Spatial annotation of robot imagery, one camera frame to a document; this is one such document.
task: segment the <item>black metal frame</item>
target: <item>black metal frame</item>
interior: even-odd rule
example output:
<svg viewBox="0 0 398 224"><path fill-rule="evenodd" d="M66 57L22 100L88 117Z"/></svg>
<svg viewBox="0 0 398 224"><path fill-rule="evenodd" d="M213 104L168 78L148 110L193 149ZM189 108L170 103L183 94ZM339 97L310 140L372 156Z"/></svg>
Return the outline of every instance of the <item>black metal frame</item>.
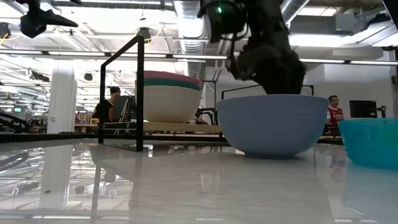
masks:
<svg viewBox="0 0 398 224"><path fill-rule="evenodd" d="M7 121L5 119L2 119L1 117L11 119L11 121ZM0 112L0 124L3 124L11 129L13 129L15 131L15 133L17 133L17 134L30 133L30 124L28 124L28 122L26 122L23 119L19 119L15 116L6 114L6 113Z"/></svg>
<svg viewBox="0 0 398 224"><path fill-rule="evenodd" d="M137 86L136 86L136 96L137 96L137 123L136 123L136 151L144 150L144 51L145 51L145 39L141 35L135 36L131 39L125 46L118 50L114 55L112 55L107 61L101 65L101 82L99 84L99 100L105 100L105 78L106 78L106 66L111 62L120 57L123 53L129 50L132 46L138 44L137 50ZM103 125L99 126L98 143L104 144L104 130Z"/></svg>
<svg viewBox="0 0 398 224"><path fill-rule="evenodd" d="M253 86L246 86L246 87L241 87L241 88L235 88L235 89L230 89L230 90L224 90L221 92L221 100L224 100L225 97L225 93L227 92L231 92L231 91L237 91L237 90L245 90L248 88L254 88L260 85L253 85ZM303 87L310 87L311 88L311 95L313 96L315 94L314 90L313 90L313 85L303 85Z"/></svg>
<svg viewBox="0 0 398 224"><path fill-rule="evenodd" d="M124 135L113 135L105 134L106 139L130 139L136 140L136 136L124 136ZM82 133L72 133L72 134L8 134L7 138L0 138L0 144L4 143L14 143L14 142L37 142L37 141L53 141L53 140L71 140L71 139L98 139L99 134L82 134ZM195 142L214 142L223 143L226 139L222 136L216 137L191 137L191 136L145 136L145 140L156 140L156 141L195 141ZM333 145L343 145L341 139L319 139L317 143L321 144L333 144ZM56 146L64 145L64 142L56 143ZM14 151L15 149L10 147L0 148L0 152L3 151Z"/></svg>

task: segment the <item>red shirt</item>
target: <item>red shirt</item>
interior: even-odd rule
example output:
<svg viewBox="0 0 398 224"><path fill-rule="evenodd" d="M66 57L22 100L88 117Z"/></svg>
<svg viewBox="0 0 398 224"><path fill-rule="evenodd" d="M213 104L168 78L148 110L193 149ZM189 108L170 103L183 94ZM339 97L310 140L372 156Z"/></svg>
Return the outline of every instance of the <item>red shirt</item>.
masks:
<svg viewBox="0 0 398 224"><path fill-rule="evenodd" d="M329 106L328 119L332 125L337 125L337 122L344 120L343 110Z"/></svg>

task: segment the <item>robotic arm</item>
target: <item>robotic arm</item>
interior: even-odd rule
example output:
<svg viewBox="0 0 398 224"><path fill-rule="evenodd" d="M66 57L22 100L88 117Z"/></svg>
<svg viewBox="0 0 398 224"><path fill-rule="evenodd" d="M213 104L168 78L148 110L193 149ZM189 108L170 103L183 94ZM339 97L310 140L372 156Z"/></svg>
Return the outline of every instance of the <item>robotic arm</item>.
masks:
<svg viewBox="0 0 398 224"><path fill-rule="evenodd" d="M283 0L201 0L198 17L206 15L211 24L210 42L233 34L228 70L237 80L253 80L267 94L300 94L305 65L289 44L289 31L280 11ZM251 36L235 58L238 33L250 29Z"/></svg>

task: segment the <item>man in red shirt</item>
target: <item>man in red shirt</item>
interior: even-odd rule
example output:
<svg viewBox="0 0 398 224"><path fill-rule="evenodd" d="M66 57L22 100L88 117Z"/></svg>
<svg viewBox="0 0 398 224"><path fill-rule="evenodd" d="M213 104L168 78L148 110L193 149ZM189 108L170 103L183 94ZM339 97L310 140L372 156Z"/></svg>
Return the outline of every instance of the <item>man in red shirt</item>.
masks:
<svg viewBox="0 0 398 224"><path fill-rule="evenodd" d="M337 96L329 96L329 110L326 123L337 126L337 122L344 120L343 110L338 107Z"/></svg>

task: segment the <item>black shirt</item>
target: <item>black shirt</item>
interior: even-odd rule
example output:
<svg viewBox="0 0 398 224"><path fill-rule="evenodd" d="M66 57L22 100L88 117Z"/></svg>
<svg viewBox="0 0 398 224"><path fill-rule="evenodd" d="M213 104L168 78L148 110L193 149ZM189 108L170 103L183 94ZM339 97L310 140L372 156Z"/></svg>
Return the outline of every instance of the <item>black shirt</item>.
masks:
<svg viewBox="0 0 398 224"><path fill-rule="evenodd" d="M112 114L113 102L108 99L97 104L93 118L98 118L100 123L109 123L113 122Z"/></svg>

